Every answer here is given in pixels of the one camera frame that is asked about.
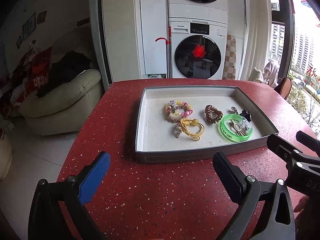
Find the right human hand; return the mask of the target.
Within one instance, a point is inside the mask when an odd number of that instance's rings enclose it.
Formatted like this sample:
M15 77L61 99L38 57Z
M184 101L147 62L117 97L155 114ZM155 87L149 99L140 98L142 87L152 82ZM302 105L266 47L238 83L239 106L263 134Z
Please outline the right human hand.
M295 218L296 239L320 239L318 199L303 196L293 211L298 213Z

